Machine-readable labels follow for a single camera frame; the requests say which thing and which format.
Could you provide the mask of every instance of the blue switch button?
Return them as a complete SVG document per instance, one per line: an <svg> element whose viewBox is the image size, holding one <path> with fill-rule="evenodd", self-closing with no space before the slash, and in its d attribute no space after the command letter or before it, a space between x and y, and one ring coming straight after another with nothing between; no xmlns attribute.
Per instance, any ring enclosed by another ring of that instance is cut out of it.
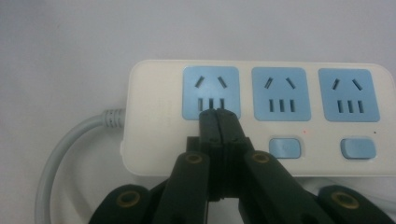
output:
<svg viewBox="0 0 396 224"><path fill-rule="evenodd" d="M270 153L278 159L300 158L300 142L294 138L273 138L270 141Z"/></svg>
<svg viewBox="0 0 396 224"><path fill-rule="evenodd" d="M367 138L343 139L341 152L349 160L369 160L376 155L374 142Z"/></svg>

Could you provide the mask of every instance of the cable strain relief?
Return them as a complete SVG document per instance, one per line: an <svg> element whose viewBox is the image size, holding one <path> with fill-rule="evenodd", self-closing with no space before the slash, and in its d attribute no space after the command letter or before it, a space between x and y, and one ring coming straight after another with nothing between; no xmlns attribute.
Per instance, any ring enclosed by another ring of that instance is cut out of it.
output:
<svg viewBox="0 0 396 224"><path fill-rule="evenodd" d="M107 128L123 128L125 109L109 109L103 112L103 126Z"/></svg>

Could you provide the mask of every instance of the white background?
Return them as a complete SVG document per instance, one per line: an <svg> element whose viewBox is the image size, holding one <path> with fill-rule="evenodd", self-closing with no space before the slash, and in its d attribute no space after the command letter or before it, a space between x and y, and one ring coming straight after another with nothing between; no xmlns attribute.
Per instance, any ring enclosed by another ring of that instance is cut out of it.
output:
<svg viewBox="0 0 396 224"><path fill-rule="evenodd" d="M1 1L0 223L33 223L56 143L80 121L125 107L130 70L146 59L378 63L396 77L396 2ZM111 190L133 182L121 139L97 129L74 144L55 183L53 223L87 223ZM396 178L335 180L387 212L395 205ZM331 180L300 181L315 189ZM211 205L209 221L242 223L236 200Z"/></svg>

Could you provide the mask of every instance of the power cord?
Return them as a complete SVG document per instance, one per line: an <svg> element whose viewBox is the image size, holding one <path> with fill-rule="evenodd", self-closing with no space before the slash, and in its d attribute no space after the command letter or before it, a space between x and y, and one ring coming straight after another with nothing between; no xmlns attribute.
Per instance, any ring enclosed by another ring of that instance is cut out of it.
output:
<svg viewBox="0 0 396 224"><path fill-rule="evenodd" d="M59 165L68 149L87 131L104 126L123 128L125 109L106 110L102 115L86 119L70 130L50 154L41 174L35 196L35 224L50 224L50 195Z"/></svg>

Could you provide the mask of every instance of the white power strip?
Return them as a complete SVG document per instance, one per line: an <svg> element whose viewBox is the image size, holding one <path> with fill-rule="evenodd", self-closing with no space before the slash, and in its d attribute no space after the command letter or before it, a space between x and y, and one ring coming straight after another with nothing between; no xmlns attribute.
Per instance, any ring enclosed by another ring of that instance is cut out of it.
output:
<svg viewBox="0 0 396 224"><path fill-rule="evenodd" d="M228 92L198 90L206 81ZM187 137L199 136L185 110L231 101L254 148L292 175L396 175L395 93L376 64L144 61L130 76L121 155L131 173L170 175Z"/></svg>

